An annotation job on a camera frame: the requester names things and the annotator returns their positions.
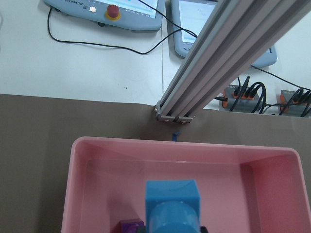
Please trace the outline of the small blue block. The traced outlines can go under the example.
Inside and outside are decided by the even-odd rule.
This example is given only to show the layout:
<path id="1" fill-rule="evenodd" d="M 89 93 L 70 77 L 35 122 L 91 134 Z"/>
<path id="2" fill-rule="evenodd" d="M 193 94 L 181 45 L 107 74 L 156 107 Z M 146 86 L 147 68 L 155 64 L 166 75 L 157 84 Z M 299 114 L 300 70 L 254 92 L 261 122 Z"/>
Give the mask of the small blue block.
<path id="1" fill-rule="evenodd" d="M 199 233 L 201 196 L 195 180 L 147 181 L 146 232 Z"/>

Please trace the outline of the purple block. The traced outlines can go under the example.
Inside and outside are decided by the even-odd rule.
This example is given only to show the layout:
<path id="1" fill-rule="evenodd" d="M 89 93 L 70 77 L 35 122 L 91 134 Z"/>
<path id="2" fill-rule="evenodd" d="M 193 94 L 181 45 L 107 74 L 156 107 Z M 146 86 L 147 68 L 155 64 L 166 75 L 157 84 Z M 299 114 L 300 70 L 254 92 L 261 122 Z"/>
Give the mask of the purple block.
<path id="1" fill-rule="evenodd" d="M 144 233 L 145 224 L 141 219 L 126 219 L 119 222 L 120 233 Z"/>

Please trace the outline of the pink plastic box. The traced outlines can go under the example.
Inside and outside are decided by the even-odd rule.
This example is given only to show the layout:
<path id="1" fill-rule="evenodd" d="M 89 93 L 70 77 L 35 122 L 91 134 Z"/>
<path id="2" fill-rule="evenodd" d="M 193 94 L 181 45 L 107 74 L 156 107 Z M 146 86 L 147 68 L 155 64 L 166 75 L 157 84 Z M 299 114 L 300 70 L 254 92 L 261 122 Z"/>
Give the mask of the pink plastic box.
<path id="1" fill-rule="evenodd" d="M 149 180 L 197 182 L 210 233 L 308 233 L 311 211 L 290 148 L 81 137 L 71 149 L 61 231 L 118 233 L 145 220 Z"/>

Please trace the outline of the grey orange usb hub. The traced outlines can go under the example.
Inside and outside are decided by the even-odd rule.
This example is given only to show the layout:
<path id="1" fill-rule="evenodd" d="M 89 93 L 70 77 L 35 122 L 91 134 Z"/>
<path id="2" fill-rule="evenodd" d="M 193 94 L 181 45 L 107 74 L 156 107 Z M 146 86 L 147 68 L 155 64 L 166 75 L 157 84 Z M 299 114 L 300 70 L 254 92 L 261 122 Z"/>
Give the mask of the grey orange usb hub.
<path id="1" fill-rule="evenodd" d="M 279 115 L 293 117 L 311 116 L 311 91 L 302 88 L 296 91 L 281 90 Z"/>
<path id="2" fill-rule="evenodd" d="M 262 82 L 249 85 L 250 76 L 243 84 L 238 78 L 238 85 L 229 85 L 223 91 L 223 96 L 218 97 L 219 109 L 228 112 L 244 112 L 263 114 L 266 107 L 267 91 Z"/>

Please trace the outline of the teach pendant with red button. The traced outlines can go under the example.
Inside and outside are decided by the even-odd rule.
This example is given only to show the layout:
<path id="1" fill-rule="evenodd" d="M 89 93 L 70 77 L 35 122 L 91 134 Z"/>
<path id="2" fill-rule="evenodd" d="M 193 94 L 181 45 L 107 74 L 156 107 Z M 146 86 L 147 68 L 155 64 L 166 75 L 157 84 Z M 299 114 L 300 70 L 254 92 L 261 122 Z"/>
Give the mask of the teach pendant with red button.
<path id="1" fill-rule="evenodd" d="M 46 0 L 70 16 L 132 31 L 158 31 L 164 0 Z"/>

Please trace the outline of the aluminium frame post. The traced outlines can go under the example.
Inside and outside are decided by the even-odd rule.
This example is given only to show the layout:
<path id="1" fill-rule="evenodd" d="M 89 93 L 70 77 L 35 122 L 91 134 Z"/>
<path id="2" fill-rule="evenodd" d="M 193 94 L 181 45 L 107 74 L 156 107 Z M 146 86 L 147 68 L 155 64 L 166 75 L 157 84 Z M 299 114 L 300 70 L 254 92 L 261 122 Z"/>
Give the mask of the aluminium frame post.
<path id="1" fill-rule="evenodd" d="M 308 0 L 221 0 L 156 104 L 156 118 L 189 123 L 311 10 Z"/>

